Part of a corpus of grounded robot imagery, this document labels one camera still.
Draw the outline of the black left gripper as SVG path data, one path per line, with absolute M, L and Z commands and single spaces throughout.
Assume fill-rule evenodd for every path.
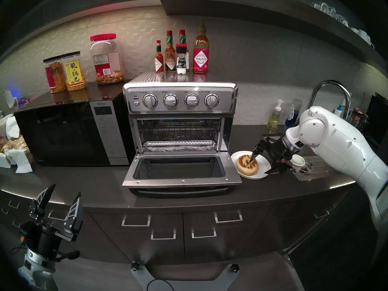
M 56 184 L 52 184 L 44 189 L 30 203 L 28 215 L 32 220 L 25 221 L 19 228 L 22 235 L 21 244 L 52 262 L 60 262 L 64 259 L 75 260 L 78 258 L 78 250 L 63 253 L 59 247 L 62 240 L 75 242 L 81 230 L 83 224 L 82 193 L 79 192 L 74 199 L 63 225 L 56 227 L 43 218 L 55 186 Z

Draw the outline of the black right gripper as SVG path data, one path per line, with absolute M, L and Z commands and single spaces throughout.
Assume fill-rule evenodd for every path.
M 266 151 L 272 160 L 270 170 L 267 170 L 265 174 L 274 175 L 285 173 L 291 167 L 287 164 L 287 161 L 292 159 L 292 152 L 284 144 L 282 138 L 273 139 L 272 137 L 266 137 L 260 140 L 257 146 L 254 148 L 250 163 L 252 163 L 258 155 Z

